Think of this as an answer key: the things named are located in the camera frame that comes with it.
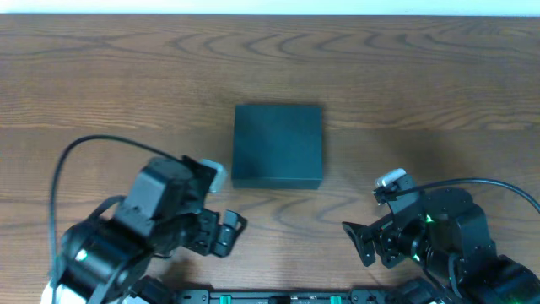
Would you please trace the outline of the black rectangular box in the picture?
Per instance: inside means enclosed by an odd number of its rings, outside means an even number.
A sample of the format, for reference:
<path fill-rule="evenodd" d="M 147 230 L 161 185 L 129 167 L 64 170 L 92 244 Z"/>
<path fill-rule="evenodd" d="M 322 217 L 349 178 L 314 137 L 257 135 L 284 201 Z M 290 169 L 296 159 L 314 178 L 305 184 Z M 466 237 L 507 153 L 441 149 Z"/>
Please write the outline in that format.
<path fill-rule="evenodd" d="M 317 189 L 323 180 L 321 108 L 235 108 L 233 187 Z"/>

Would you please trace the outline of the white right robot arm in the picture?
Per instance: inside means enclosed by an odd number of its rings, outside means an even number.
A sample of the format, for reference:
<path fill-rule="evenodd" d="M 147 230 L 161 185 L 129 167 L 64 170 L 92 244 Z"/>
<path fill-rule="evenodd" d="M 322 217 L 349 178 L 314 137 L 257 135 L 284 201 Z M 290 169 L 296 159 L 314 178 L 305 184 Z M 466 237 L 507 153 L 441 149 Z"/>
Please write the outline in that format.
<path fill-rule="evenodd" d="M 420 266 L 455 303 L 537 303 L 539 278 L 497 253 L 487 217 L 460 188 L 408 193 L 371 225 L 343 222 L 362 264 L 391 269 L 406 259 Z"/>

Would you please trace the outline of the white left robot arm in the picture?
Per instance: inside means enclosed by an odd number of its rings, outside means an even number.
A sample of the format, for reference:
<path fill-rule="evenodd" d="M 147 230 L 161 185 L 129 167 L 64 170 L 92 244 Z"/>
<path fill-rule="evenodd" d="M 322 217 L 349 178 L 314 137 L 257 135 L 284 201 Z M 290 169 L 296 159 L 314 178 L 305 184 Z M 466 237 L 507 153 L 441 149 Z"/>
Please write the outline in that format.
<path fill-rule="evenodd" d="M 154 258 L 166 259 L 178 247 L 201 256 L 230 255 L 247 219 L 203 209 L 155 226 L 143 236 L 141 225 L 124 225 L 92 214 L 68 229 L 56 258 L 57 271 L 42 292 L 42 303 L 125 303 L 139 295 Z"/>

